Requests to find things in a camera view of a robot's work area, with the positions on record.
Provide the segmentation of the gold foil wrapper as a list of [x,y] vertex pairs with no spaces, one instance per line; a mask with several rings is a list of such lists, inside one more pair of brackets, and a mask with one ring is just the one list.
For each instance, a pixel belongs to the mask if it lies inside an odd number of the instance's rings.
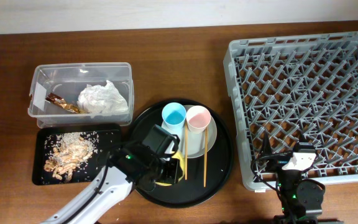
[[63,108],[64,110],[72,112],[72,113],[76,113],[76,114],[85,114],[86,113],[85,110],[75,106],[74,104],[67,103],[64,98],[62,98],[54,93],[50,93],[45,98],[45,100],[56,105],[56,106]]

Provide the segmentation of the blue cup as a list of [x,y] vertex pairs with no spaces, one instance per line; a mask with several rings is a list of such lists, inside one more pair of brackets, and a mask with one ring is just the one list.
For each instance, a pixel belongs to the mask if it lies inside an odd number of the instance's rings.
[[182,104],[173,102],[163,107],[162,119],[165,125],[171,130],[178,130],[184,127],[186,109]]

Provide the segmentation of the white napkin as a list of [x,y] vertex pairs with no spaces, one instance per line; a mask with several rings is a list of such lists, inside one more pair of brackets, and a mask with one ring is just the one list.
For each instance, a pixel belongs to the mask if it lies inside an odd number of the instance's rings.
[[87,113],[126,113],[129,106],[113,82],[106,81],[105,86],[87,85],[77,99],[77,105]]

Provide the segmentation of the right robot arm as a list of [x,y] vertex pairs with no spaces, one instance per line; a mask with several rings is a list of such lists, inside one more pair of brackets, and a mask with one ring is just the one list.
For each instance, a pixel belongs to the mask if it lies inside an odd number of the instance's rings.
[[259,160],[266,162],[266,171],[276,175],[276,191],[282,204],[282,215],[273,218],[274,223],[318,223],[317,216],[322,214],[325,193],[324,184],[304,179],[316,158],[316,148],[303,135],[293,149],[274,153],[269,135],[264,134]]

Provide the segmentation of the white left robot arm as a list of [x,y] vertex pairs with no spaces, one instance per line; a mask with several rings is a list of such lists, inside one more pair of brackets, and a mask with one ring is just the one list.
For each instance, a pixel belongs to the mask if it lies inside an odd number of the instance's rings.
[[156,185],[174,185],[183,178],[180,152],[161,156],[149,148],[121,149],[111,155],[95,179],[44,223],[96,223],[134,188],[150,192]]

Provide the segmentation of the yellow bowl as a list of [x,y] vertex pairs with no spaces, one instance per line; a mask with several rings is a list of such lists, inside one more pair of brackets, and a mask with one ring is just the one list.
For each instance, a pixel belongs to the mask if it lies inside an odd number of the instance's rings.
[[185,159],[180,151],[174,153],[172,157],[163,160],[163,171],[159,179],[155,181],[157,185],[169,186],[177,184],[185,176]]

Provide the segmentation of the food scraps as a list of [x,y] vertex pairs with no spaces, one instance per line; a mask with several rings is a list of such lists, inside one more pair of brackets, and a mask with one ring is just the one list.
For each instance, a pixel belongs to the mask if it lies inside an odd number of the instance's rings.
[[44,171],[52,175],[52,179],[69,183],[75,174],[87,168],[99,150],[99,134],[96,131],[63,133],[50,135],[45,140],[47,156]]

